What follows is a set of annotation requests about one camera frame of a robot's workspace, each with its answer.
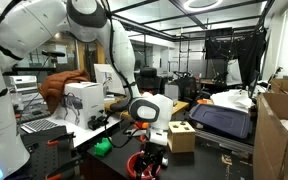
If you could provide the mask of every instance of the white box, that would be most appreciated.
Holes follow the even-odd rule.
[[[103,85],[83,82],[65,85],[64,95],[56,114],[61,119],[83,129],[89,129],[87,123],[92,117],[103,116],[100,111],[104,112]]]

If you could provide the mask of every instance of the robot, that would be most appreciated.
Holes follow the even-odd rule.
[[[152,145],[166,146],[172,100],[155,95],[142,97],[134,79],[133,48],[123,26],[111,19],[107,6],[97,0],[13,0],[0,15],[0,179],[28,162],[2,73],[58,32],[70,32],[82,42],[98,40],[109,62],[122,79],[129,112],[138,121],[151,122],[147,130]],[[138,158],[139,176],[145,158]],[[160,163],[160,156],[154,162]]]

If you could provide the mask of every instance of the green object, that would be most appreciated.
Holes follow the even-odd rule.
[[[111,148],[112,144],[109,142],[108,138],[102,138],[102,142],[95,145],[94,154],[97,156],[105,156]]]

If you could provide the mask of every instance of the laptop keyboard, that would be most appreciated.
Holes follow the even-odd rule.
[[[47,130],[47,129],[51,129],[57,126],[59,125],[46,119],[35,120],[35,121],[22,124],[22,127],[24,127],[23,129],[27,128],[33,132]]]

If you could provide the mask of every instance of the cardboard box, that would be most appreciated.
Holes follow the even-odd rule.
[[[280,122],[288,120],[288,95],[264,93],[258,100],[254,179],[288,180],[288,131]]]
[[[272,79],[271,92],[288,94],[288,79]]]
[[[195,130],[185,121],[169,122],[168,146],[172,153],[194,152]]]
[[[56,114],[83,129],[92,118],[103,116],[103,85],[98,83],[71,83],[65,85],[64,96]]]

